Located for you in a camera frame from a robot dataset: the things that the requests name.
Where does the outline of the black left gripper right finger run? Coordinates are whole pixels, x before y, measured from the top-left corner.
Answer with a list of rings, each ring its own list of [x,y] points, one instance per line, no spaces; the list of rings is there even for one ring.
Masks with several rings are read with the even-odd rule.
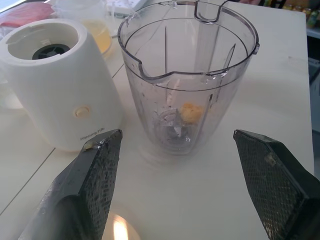
[[[246,187],[270,240],[320,238],[320,182],[280,141],[233,133]]]

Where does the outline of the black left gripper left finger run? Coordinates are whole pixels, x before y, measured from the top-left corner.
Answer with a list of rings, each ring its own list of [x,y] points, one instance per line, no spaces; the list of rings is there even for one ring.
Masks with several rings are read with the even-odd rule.
[[[100,240],[115,189],[123,133],[120,129],[88,140],[53,180],[21,240]]]

